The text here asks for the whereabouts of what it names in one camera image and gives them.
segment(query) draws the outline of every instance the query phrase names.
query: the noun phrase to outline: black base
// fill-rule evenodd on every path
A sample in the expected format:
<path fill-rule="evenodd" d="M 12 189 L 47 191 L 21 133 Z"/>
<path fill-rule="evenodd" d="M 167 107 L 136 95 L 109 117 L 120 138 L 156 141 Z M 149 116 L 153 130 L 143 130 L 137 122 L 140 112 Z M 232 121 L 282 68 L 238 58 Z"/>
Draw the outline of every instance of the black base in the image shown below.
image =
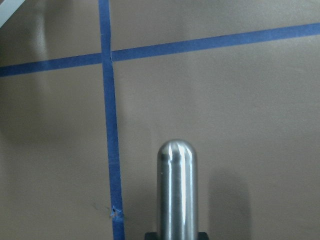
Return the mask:
<path fill-rule="evenodd" d="M 157 233 L 147 232 L 144 235 L 144 240 L 157 240 Z M 205 232 L 199 232 L 198 240 L 209 240 L 208 234 L 206 234 Z"/>

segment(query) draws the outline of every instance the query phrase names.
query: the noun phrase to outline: white strip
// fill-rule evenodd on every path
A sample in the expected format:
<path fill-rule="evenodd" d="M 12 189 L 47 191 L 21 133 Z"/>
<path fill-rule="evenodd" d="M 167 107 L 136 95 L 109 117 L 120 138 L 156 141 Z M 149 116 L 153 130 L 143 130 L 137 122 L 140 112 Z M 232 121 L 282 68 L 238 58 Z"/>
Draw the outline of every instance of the white strip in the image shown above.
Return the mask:
<path fill-rule="evenodd" d="M 25 0 L 4 0 L 0 4 L 0 28 Z"/>

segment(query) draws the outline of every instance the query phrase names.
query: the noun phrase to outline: blue line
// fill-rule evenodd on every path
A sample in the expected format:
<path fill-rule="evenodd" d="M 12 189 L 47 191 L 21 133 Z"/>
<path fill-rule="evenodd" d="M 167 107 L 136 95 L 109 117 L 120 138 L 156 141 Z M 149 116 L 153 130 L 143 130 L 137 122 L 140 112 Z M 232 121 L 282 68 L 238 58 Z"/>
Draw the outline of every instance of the blue line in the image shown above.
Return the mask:
<path fill-rule="evenodd" d="M 116 50 L 112 52 L 113 61 L 148 58 L 161 55 L 186 53 L 205 49 L 223 48 L 235 45 L 254 44 L 281 39 L 299 38 L 320 34 L 320 23 L 288 26 L 261 31 L 252 31 L 224 36 L 165 43 Z"/>
<path fill-rule="evenodd" d="M 113 239 L 125 240 L 109 0 L 99 0 L 99 15 Z"/>
<path fill-rule="evenodd" d="M 0 77 L 29 74 L 48 70 L 66 69 L 86 65 L 100 64 L 101 53 L 70 56 L 52 60 L 36 61 L 18 65 L 0 67 Z"/>

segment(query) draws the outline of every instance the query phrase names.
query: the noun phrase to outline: blue tape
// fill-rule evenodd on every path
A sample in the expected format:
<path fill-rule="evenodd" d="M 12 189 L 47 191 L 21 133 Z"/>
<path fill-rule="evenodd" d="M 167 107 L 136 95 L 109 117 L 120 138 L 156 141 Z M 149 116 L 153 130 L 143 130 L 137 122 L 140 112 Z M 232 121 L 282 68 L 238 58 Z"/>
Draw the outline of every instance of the blue tape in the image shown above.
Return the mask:
<path fill-rule="evenodd" d="M 235 45 L 253 44 L 281 39 L 306 37 L 320 34 L 320 23 L 274 28 L 224 36 L 165 43 L 116 50 L 112 52 L 113 61 L 148 58 L 161 55 L 178 54 L 205 49 L 223 48 Z"/>
<path fill-rule="evenodd" d="M 70 56 L 0 67 L 0 77 L 100 64 L 101 53 Z"/>
<path fill-rule="evenodd" d="M 99 15 L 113 239 L 125 240 L 109 0 L 99 0 Z"/>

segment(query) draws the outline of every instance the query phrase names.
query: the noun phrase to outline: silver metal cylinder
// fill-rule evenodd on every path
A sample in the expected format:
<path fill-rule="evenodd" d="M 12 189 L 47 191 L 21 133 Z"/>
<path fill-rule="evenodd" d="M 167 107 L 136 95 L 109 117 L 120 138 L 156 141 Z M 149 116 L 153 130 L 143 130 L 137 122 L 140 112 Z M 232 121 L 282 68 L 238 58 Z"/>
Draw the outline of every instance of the silver metal cylinder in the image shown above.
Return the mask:
<path fill-rule="evenodd" d="M 183 140 L 167 141 L 157 159 L 157 239 L 198 239 L 197 156 Z"/>

